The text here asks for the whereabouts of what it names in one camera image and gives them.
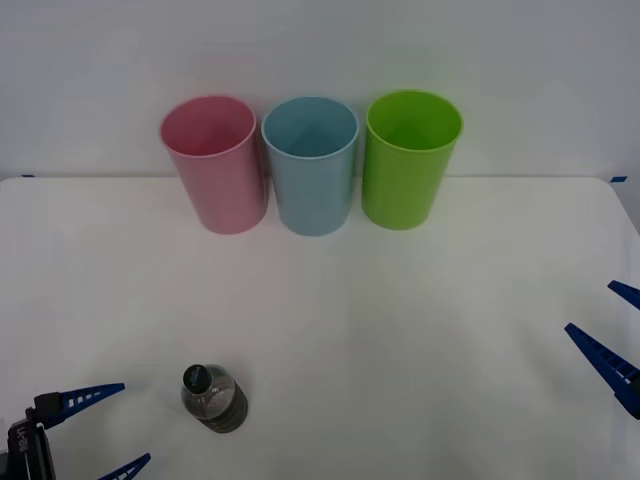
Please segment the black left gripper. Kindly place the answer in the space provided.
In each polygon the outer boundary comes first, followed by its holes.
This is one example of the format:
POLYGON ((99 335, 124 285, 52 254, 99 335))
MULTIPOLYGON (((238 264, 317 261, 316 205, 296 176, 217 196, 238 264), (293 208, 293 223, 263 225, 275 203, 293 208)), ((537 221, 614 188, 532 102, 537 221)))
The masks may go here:
MULTIPOLYGON (((111 383, 36 396, 34 408, 27 408, 25 418, 12 424, 8 430, 7 449, 1 452, 1 479, 55 480, 45 429, 53 428, 124 390, 124 383, 111 383)), ((99 480, 131 480, 150 460, 151 455, 146 453, 99 480)))

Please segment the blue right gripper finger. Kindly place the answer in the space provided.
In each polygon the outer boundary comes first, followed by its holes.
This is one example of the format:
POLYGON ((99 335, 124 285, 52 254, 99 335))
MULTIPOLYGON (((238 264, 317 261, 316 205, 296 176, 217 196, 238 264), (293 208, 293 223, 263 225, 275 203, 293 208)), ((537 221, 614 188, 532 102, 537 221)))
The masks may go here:
POLYGON ((634 307, 640 307, 640 290, 619 281, 611 281, 607 287, 634 307))
POLYGON ((594 367, 614 397, 636 420, 639 419, 639 369, 569 323, 564 328, 574 344, 594 367))

